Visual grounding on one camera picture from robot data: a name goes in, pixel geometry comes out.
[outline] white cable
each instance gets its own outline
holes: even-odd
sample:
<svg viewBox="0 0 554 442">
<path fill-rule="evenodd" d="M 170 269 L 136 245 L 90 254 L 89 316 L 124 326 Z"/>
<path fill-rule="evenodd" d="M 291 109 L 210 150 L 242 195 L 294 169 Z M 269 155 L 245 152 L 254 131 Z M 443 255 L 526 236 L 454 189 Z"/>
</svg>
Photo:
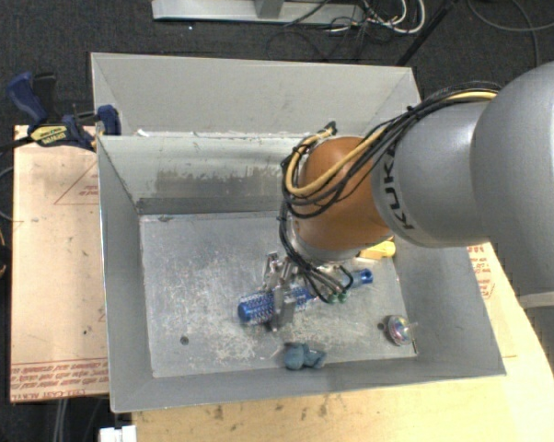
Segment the white cable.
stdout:
<svg viewBox="0 0 554 442">
<path fill-rule="evenodd" d="M 379 18 L 379 17 L 377 17 L 377 19 L 368 18 L 367 21 L 369 21 L 370 23 L 380 25 L 380 26 L 384 26 L 386 28 L 390 28 L 391 30 L 393 30 L 394 32 L 399 33 L 399 34 L 414 34 L 414 33 L 417 33 L 418 31 L 420 31 L 424 27 L 424 23 L 426 22 L 426 7 L 424 6 L 424 1 L 423 0 L 417 0 L 417 1 L 418 1 L 419 9 L 420 9 L 420 22 L 414 28 L 411 28 L 411 29 L 397 28 L 396 25 L 400 21 L 388 21 L 388 22 L 386 22 L 386 21 L 382 21 L 381 18 Z M 404 5 L 406 7 L 406 0 L 402 0 L 402 5 Z"/>
<path fill-rule="evenodd" d="M 389 20 L 384 20 L 382 19 L 379 15 L 377 15 L 377 13 L 373 10 L 373 8 L 371 8 L 371 5 L 369 4 L 369 2 L 367 2 L 367 0 L 361 0 L 363 2 L 363 5 L 365 8 L 368 8 L 369 10 L 372 11 L 372 13 L 374 14 L 375 16 L 375 20 L 377 21 L 377 23 L 381 24 L 381 25 L 389 25 L 390 28 L 392 28 L 393 25 L 397 25 L 399 23 L 401 23 L 402 21 L 404 21 L 404 19 L 406 19 L 406 16 L 408 15 L 408 6 L 406 5 L 406 0 L 400 0 L 400 2 L 402 3 L 402 16 L 401 17 L 393 17 Z"/>
</svg>

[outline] blue plastic piece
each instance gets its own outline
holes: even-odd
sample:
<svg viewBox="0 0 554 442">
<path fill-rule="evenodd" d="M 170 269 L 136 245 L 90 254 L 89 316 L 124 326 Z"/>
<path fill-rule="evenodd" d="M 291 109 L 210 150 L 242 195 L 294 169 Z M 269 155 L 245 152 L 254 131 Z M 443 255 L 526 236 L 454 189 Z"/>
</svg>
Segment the blue plastic piece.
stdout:
<svg viewBox="0 0 554 442">
<path fill-rule="evenodd" d="M 362 269 L 356 272 L 351 272 L 352 285 L 351 290 L 359 288 L 363 285 L 369 285 L 373 282 L 373 273 L 369 269 Z"/>
<path fill-rule="evenodd" d="M 292 288 L 292 294 L 297 300 L 295 312 L 306 309 L 308 301 L 314 299 L 309 290 L 303 286 Z M 273 293 L 257 292 L 240 298 L 238 317 L 251 326 L 269 322 L 273 315 Z"/>
<path fill-rule="evenodd" d="M 111 105 L 103 105 L 97 108 L 97 116 L 103 122 L 106 135 L 121 135 L 121 123 L 118 112 Z"/>
<path fill-rule="evenodd" d="M 6 93 L 20 110 L 31 116 L 34 124 L 40 124 L 46 121 L 48 113 L 41 106 L 40 99 L 34 94 L 31 79 L 31 72 L 15 76 L 7 85 Z"/>
<path fill-rule="evenodd" d="M 284 363 L 288 370 L 301 370 L 304 366 L 322 368 L 326 352 L 310 349 L 307 343 L 291 343 L 285 352 Z"/>
</svg>

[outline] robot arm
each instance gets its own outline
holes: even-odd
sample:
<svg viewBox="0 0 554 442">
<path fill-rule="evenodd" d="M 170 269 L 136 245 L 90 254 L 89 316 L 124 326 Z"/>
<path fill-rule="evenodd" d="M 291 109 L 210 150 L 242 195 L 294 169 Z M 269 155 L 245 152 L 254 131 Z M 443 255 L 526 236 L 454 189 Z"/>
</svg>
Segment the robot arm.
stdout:
<svg viewBox="0 0 554 442">
<path fill-rule="evenodd" d="M 263 298 L 241 303 L 248 322 L 262 322 L 259 300 L 273 329 L 291 321 L 311 298 L 298 286 L 343 300 L 353 279 L 340 270 L 391 235 L 422 247 L 489 240 L 519 296 L 553 291 L 554 63 L 500 91 L 442 90 L 364 137 L 330 123 L 283 161 L 283 199 L 287 258 Z"/>
</svg>

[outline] gray carpet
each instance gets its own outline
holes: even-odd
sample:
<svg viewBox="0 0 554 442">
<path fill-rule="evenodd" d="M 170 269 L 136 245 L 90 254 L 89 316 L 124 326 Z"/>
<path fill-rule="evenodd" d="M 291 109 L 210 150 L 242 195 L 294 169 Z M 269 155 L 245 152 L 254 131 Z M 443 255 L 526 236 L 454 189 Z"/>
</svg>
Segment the gray carpet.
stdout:
<svg viewBox="0 0 554 442">
<path fill-rule="evenodd" d="M 275 25 L 212 22 L 157 22 L 151 16 L 152 0 L 0 0 L 0 144 L 10 140 L 11 126 L 28 118 L 7 100 L 5 88 L 12 76 L 53 71 L 59 77 L 61 111 L 90 108 L 91 52 L 135 52 L 205 57 L 328 61 L 340 64 L 393 64 L 413 41 L 374 31 L 363 44 L 353 36 L 342 40 L 323 31 L 298 27 L 304 36 L 275 36 Z M 424 0 L 430 13 L 444 0 Z M 533 23 L 554 20 L 554 0 L 517 0 Z M 526 22 L 512 2 L 473 0 L 479 11 L 503 25 L 523 27 Z M 554 28 L 537 34 L 540 62 L 554 60 Z M 479 21 L 461 1 L 410 61 L 421 94 L 470 80 L 505 84 L 536 63 L 529 34 L 500 31 Z M 5 156 L 0 169 L 9 166 Z M 0 204 L 11 205 L 10 179 L 0 185 Z M 2 220 L 8 231 L 9 224 Z M 51 440 L 55 403 L 11 405 L 7 398 L 10 283 L 0 282 L 0 434 L 6 440 Z M 554 365 L 553 332 L 542 331 L 552 317 L 533 316 L 536 329 L 549 349 Z M 97 401 L 72 402 L 65 422 L 67 440 L 81 440 Z M 109 422 L 107 404 L 96 412 L 96 425 Z"/>
</svg>

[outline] small metal part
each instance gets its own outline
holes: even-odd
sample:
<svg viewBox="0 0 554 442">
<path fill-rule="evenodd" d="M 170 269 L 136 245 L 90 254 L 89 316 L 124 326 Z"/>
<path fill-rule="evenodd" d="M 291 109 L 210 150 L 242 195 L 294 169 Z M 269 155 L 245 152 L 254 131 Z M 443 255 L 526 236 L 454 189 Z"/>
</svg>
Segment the small metal part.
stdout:
<svg viewBox="0 0 554 442">
<path fill-rule="evenodd" d="M 387 319 L 387 333 L 396 345 L 414 345 L 414 328 L 417 323 L 410 323 L 403 316 L 390 316 Z"/>
</svg>

